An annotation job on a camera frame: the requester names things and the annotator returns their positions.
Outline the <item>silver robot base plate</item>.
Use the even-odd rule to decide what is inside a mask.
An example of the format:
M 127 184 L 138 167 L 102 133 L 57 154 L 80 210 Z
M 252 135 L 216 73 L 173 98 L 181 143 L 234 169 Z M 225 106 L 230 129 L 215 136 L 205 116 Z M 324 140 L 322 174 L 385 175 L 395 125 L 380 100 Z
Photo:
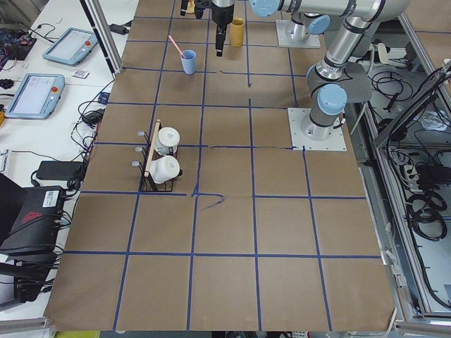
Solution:
M 305 151 L 346 151 L 340 118 L 329 127 L 319 127 L 310 120 L 310 108 L 288 108 L 292 148 Z

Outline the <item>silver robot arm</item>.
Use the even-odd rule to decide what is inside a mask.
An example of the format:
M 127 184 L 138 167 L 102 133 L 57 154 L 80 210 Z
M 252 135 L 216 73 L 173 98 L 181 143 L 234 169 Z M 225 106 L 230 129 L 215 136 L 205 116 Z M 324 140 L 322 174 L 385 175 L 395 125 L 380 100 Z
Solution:
M 318 13 L 303 13 L 299 10 L 300 1 L 289 1 L 288 7 L 283 9 L 283 1 L 258 1 L 251 7 L 254 13 L 262 18 L 268 17 L 274 11 L 285 11 L 291 14 L 290 20 L 281 20 L 285 25 L 284 35 L 291 40 L 306 41 L 311 35 L 322 34 L 330 25 L 330 17 Z M 217 33 L 225 37 L 229 24 L 232 23 L 235 1 L 181 1 L 180 15 L 185 16 L 192 7 L 195 17 L 202 18 L 205 9 L 211 10 L 211 16 L 217 25 Z
M 333 42 L 322 61 L 307 72 L 307 84 L 312 99 L 308 116 L 301 122 L 303 134 L 322 142 L 330 137 L 337 117 L 349 102 L 342 88 L 342 74 L 364 34 L 373 23 L 390 20 L 401 14 L 408 1 L 250 1 L 253 12 L 269 17 L 276 11 L 296 15 L 305 27 L 314 23 L 307 16 L 337 15 L 343 19 Z

